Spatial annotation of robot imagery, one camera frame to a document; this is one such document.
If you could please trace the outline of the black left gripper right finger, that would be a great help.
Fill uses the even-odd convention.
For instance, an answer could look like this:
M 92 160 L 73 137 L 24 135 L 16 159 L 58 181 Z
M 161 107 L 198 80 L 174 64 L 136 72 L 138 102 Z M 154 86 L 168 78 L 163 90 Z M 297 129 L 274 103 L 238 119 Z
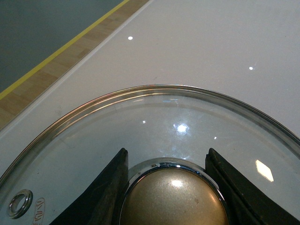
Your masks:
M 298 225 L 300 221 L 272 201 L 213 148 L 205 171 L 217 183 L 231 225 Z

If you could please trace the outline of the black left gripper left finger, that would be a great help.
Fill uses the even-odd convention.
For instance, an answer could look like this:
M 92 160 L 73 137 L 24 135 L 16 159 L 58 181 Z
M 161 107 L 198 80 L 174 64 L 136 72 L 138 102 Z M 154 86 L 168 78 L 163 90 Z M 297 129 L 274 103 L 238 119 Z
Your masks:
M 128 183 L 128 151 L 122 148 L 52 225 L 111 225 Z

